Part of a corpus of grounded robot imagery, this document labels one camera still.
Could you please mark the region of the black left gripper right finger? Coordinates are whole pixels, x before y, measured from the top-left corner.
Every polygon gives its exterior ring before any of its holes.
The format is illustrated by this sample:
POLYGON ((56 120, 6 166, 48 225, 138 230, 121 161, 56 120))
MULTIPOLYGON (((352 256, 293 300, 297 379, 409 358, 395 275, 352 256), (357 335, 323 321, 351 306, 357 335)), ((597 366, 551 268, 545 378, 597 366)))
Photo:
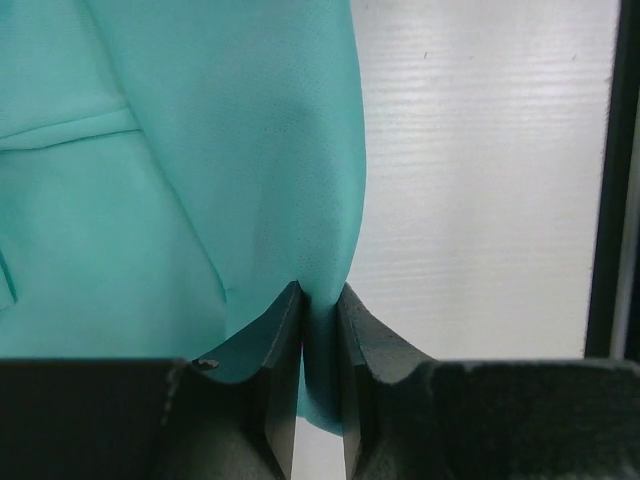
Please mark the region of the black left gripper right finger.
POLYGON ((350 287, 337 304, 351 479, 635 479, 639 367, 439 361, 350 287))

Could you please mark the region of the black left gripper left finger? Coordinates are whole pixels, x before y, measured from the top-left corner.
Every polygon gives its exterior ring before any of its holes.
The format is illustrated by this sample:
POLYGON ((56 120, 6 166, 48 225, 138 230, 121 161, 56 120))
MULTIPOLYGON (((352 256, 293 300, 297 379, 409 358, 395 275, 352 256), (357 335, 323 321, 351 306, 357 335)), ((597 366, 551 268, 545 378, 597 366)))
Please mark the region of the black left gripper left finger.
POLYGON ((183 359, 1 364, 5 479, 287 479, 302 291, 183 359))

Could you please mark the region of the teal green t shirt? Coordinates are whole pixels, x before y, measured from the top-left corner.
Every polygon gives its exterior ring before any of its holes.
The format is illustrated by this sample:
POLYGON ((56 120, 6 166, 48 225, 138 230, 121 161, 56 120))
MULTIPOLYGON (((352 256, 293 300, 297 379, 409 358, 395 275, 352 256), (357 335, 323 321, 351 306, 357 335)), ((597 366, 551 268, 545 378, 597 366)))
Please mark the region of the teal green t shirt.
POLYGON ((298 281, 299 414, 339 433, 365 181, 346 1, 1 5, 5 357, 195 358, 298 281))

